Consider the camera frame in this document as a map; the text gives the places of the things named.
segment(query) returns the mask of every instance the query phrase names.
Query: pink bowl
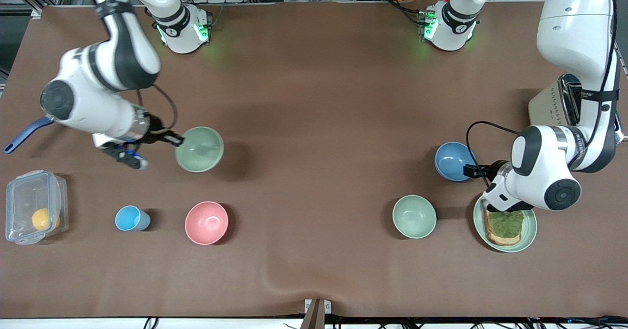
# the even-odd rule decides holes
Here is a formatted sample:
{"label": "pink bowl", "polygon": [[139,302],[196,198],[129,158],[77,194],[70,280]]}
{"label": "pink bowl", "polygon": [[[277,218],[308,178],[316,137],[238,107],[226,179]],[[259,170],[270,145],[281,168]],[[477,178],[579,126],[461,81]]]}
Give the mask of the pink bowl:
{"label": "pink bowl", "polygon": [[220,204],[200,202],[185,218],[185,232],[195,244],[207,246],[225,235],[228,224],[227,211]]}

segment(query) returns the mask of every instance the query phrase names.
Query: green bowl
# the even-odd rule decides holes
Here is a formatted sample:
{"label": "green bowl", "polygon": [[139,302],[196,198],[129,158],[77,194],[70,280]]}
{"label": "green bowl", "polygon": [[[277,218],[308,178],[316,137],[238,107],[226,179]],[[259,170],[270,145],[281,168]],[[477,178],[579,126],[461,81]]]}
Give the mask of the green bowl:
{"label": "green bowl", "polygon": [[424,197],[406,195],[392,208],[392,222],[402,235],[422,239],[436,227],[436,211]]}
{"label": "green bowl", "polygon": [[175,148],[177,163],[190,172],[211,170],[222,159],[225,144],[217,131],[196,127],[183,134],[183,143]]}
{"label": "green bowl", "polygon": [[473,207],[473,224],[475,225],[475,230],[482,237],[484,242],[494,249],[505,252],[505,253],[516,253],[523,251],[527,247],[529,247],[534,239],[536,238],[536,215],[534,215],[534,211],[532,210],[524,210],[523,211],[523,225],[521,226],[521,240],[512,246],[499,246],[494,244],[489,240],[489,237],[486,235],[486,228],[484,226],[484,207],[482,206],[482,200],[484,198],[480,197],[477,202],[475,202],[475,206]]}

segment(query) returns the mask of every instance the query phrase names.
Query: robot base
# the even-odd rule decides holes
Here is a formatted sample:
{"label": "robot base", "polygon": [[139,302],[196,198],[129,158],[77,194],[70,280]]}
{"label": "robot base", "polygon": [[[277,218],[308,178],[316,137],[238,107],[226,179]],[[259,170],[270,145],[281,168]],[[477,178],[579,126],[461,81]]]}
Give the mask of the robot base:
{"label": "robot base", "polygon": [[453,30],[442,19],[443,6],[446,1],[440,0],[436,4],[427,8],[428,11],[433,11],[436,16],[431,25],[427,25],[421,28],[422,37],[426,41],[430,41],[437,48],[444,51],[455,51],[462,48],[465,43],[473,35],[473,28],[477,21],[473,22],[473,25],[469,26],[462,34],[455,34]]}
{"label": "robot base", "polygon": [[185,7],[190,10],[191,20],[181,30],[179,36],[170,37],[157,26],[164,45],[168,46],[172,52],[181,54],[194,52],[200,46],[208,45],[211,35],[211,16],[195,5],[186,4]]}

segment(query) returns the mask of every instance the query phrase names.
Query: yellow fruit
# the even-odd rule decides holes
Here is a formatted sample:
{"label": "yellow fruit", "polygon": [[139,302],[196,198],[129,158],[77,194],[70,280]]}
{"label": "yellow fruit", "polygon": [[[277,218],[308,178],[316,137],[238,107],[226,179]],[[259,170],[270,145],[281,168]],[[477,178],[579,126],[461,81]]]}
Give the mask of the yellow fruit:
{"label": "yellow fruit", "polygon": [[[38,231],[43,231],[50,226],[50,215],[48,214],[48,208],[38,209],[31,217],[31,221],[33,222],[33,226]],[[59,218],[56,218],[54,221],[54,230],[57,226],[59,226]]]}

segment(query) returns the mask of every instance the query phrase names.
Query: green plate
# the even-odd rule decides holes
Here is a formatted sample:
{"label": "green plate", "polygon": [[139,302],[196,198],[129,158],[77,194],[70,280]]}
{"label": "green plate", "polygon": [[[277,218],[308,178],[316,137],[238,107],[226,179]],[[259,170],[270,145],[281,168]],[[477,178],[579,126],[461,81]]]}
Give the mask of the green plate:
{"label": "green plate", "polygon": [[523,225],[521,226],[521,240],[512,246],[499,246],[489,241],[489,238],[486,235],[486,228],[484,227],[484,208],[482,207],[483,198],[480,197],[477,202],[475,202],[475,206],[473,207],[473,224],[475,225],[475,230],[482,237],[484,242],[494,249],[506,253],[516,253],[523,251],[527,247],[529,247],[534,239],[536,238],[536,215],[534,215],[534,211],[532,210],[524,210],[523,211]]}

